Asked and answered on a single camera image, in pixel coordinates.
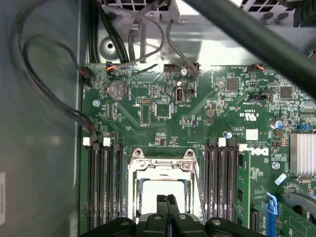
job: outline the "motherboard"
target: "motherboard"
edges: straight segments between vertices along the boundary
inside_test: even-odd
[[[315,233],[313,212],[296,206],[315,202],[316,103],[288,79],[263,65],[196,65],[199,75],[169,64],[86,66],[95,77],[82,111],[99,142],[82,131],[80,234],[120,216],[138,221],[169,194],[202,223]]]

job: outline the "aluminum heatsink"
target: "aluminum heatsink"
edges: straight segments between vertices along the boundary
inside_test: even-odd
[[[290,171],[316,175],[316,134],[290,135]]]

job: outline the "orange wire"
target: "orange wire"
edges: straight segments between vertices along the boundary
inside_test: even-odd
[[[261,67],[258,63],[257,63],[257,68],[261,69],[261,70],[264,70],[263,67]]]
[[[107,68],[107,71],[108,71],[108,70],[111,70],[111,69],[114,69],[114,68],[116,68],[115,65],[114,65],[114,66],[110,66],[110,67]]]

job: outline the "gray chassis wall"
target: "gray chassis wall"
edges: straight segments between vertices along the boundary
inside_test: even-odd
[[[77,236],[75,123],[33,92],[16,73],[9,53],[14,17],[32,2],[4,0],[0,7],[0,173],[5,173],[6,208],[0,236]],[[42,6],[28,20],[24,36],[47,34],[69,45],[76,55],[80,48],[78,58],[83,63],[86,21],[83,15],[79,20],[79,8],[85,7],[84,2],[53,0]],[[47,43],[35,45],[30,54],[48,86],[69,105],[80,106],[77,73],[68,55]]]

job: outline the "sticker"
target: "sticker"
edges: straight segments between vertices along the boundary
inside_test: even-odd
[[[281,174],[276,180],[275,180],[275,184],[276,185],[280,185],[285,179],[286,179],[286,174]]]
[[[248,141],[258,141],[259,132],[257,129],[246,129],[246,140]]]
[[[5,173],[0,173],[0,226],[5,223]]]

